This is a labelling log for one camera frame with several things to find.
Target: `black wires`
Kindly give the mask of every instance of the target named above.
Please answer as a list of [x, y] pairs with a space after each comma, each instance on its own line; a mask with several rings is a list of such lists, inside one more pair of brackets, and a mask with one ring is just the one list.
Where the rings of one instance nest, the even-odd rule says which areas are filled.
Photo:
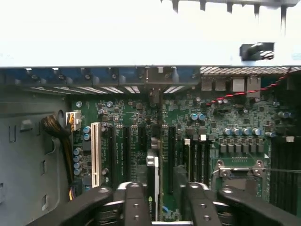
[[58, 122], [55, 115], [50, 115], [41, 120], [43, 129], [51, 136], [56, 137], [60, 140], [62, 147], [63, 147], [63, 156], [65, 161], [65, 166], [67, 170], [67, 178], [68, 184], [70, 185], [69, 189], [69, 198], [72, 200], [75, 197], [75, 192], [72, 187], [74, 181], [74, 174], [73, 174], [73, 155], [72, 155], [72, 144], [69, 139], [71, 135], [71, 128], [73, 125], [72, 120], [74, 117], [68, 117], [68, 123], [65, 128], [63, 128], [60, 123]]

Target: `white pci slot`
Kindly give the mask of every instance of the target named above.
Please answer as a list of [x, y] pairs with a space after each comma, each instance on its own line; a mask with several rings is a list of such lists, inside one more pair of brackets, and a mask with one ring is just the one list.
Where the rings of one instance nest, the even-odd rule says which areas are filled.
[[101, 185], [102, 152], [101, 152], [101, 124], [91, 123], [91, 161], [92, 161], [92, 187]]

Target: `motherboard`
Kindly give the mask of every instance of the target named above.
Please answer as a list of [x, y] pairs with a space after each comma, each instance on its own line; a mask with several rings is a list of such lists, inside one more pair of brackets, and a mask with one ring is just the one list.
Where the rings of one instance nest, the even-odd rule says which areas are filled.
[[[271, 138], [277, 126], [292, 123], [293, 113], [271, 93], [217, 98], [224, 95], [194, 87], [163, 94], [160, 106], [143, 94], [71, 96], [72, 110], [81, 115], [81, 129], [73, 133], [74, 175], [85, 191], [98, 179], [114, 189], [127, 181], [154, 186], [146, 178], [148, 151], [157, 137], [160, 199], [148, 198], [159, 202], [155, 220], [181, 219], [182, 173], [213, 191], [229, 185], [269, 201]], [[93, 150], [95, 123], [100, 137]]]

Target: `green circuit board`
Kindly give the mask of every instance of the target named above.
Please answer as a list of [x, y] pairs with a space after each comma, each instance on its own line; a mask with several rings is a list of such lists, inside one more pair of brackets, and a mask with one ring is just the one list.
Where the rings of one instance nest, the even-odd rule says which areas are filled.
[[[174, 166], [183, 166], [190, 172], [190, 181], [207, 183], [211, 190], [218, 190], [222, 185], [237, 186], [250, 193], [269, 200], [269, 172], [254, 172], [252, 167], [270, 166], [270, 140], [266, 132], [273, 131], [279, 122], [278, 114], [272, 97], [245, 98], [229, 100], [207, 106], [215, 96], [202, 95], [198, 90], [189, 90], [176, 96], [163, 96], [162, 102], [162, 161], [163, 161], [163, 220], [175, 221], [181, 219], [174, 196], [168, 192], [170, 184], [169, 147], [175, 142]], [[146, 164], [147, 149], [151, 147], [152, 126], [157, 123], [158, 108], [150, 104], [147, 96], [76, 96], [72, 97], [72, 110], [81, 112], [82, 129], [93, 122], [101, 122], [114, 128], [115, 139], [110, 141], [105, 133], [102, 138], [102, 168], [106, 169], [102, 184], [117, 188], [128, 180], [136, 181], [141, 166]], [[205, 120], [192, 120], [192, 117], [203, 114]], [[124, 128], [130, 135], [130, 173], [126, 173], [126, 155], [124, 147]], [[170, 139], [170, 128], [175, 131], [174, 139]], [[83, 131], [73, 134], [74, 148], [87, 146], [83, 140]], [[249, 135], [225, 135], [226, 129], [248, 129]], [[260, 131], [255, 136], [254, 129]], [[199, 146], [201, 135], [210, 140], [207, 145]], [[187, 146], [183, 139], [190, 139], [192, 162], [188, 166]], [[116, 151], [112, 153], [109, 142], [114, 142]], [[233, 146], [239, 144], [241, 150], [234, 151]], [[222, 173], [219, 164], [230, 168]], [[91, 152], [84, 151], [80, 178], [91, 174]]]

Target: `red wire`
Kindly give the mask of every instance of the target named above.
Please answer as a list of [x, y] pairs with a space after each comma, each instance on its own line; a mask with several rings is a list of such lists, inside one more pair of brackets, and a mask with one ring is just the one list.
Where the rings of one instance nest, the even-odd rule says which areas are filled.
[[223, 97], [218, 97], [218, 98], [216, 98], [216, 99], [213, 99], [210, 103], [206, 103], [206, 105], [207, 105], [207, 106], [210, 106], [211, 104], [215, 103], [216, 101], [218, 101], [218, 100], [223, 100], [223, 99], [225, 99], [225, 98], [230, 98], [230, 97], [234, 97], [234, 96], [246, 95], [246, 94], [248, 94], [248, 93], [257, 93], [257, 92], [259, 92], [259, 91], [266, 91], [266, 90], [268, 90], [268, 89], [270, 89], [270, 88], [272, 88], [272, 87], [274, 87], [274, 86], [279, 85], [279, 83], [280, 83], [281, 81], [283, 81], [284, 79], [286, 79], [286, 78], [288, 77], [290, 71], [291, 71], [291, 68], [288, 69], [288, 71], [287, 71], [287, 73], [285, 74], [285, 76], [280, 77], [275, 83], [272, 83], [272, 84], [270, 84], [270, 85], [268, 85], [268, 86], [266, 86], [266, 87], [260, 88], [260, 89], [258, 89], [258, 90], [250, 90], [250, 91], [246, 91], [246, 92], [236, 92], [236, 93], [233, 93], [233, 94], [227, 94], [227, 95], [225, 95], [225, 96], [223, 96]]

